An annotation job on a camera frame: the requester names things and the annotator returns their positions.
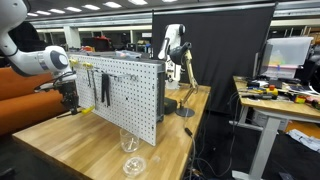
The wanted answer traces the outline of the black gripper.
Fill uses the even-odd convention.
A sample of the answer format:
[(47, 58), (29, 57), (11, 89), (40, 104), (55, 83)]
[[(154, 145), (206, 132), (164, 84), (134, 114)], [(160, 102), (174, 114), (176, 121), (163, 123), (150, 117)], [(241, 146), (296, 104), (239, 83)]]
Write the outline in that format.
[(70, 113), (73, 114), (73, 108), (75, 108), (75, 111), (78, 113), (78, 101), (79, 101), (79, 96), (77, 95), (76, 91), (76, 85), (74, 82), (68, 82), (68, 83), (63, 83), (60, 86), (59, 92), (63, 95), (63, 99), (61, 103), (69, 108)]

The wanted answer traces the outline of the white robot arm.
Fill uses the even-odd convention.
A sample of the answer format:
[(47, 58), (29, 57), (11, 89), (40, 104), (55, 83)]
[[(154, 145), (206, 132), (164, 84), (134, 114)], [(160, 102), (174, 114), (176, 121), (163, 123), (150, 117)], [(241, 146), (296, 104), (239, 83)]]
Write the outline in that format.
[(23, 51), (12, 40), (9, 32), (27, 17), (24, 0), (0, 0), (0, 49), (13, 70), (22, 76), (50, 73), (52, 79), (35, 87), (35, 92), (58, 90), (63, 96), (61, 103), (71, 112), (78, 113), (76, 72), (69, 64), (66, 51), (60, 46), (47, 46), (43, 50)]

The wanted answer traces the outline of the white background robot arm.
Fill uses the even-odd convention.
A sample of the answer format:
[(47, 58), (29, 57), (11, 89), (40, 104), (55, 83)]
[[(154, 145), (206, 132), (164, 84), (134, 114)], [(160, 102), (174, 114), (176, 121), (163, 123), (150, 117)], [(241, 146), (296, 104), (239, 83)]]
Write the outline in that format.
[(165, 36), (158, 53), (158, 58), (166, 63), (166, 88), (178, 89), (181, 66), (174, 63), (170, 58), (170, 52), (181, 45), (181, 36), (185, 33), (183, 24), (169, 24), (165, 28)]

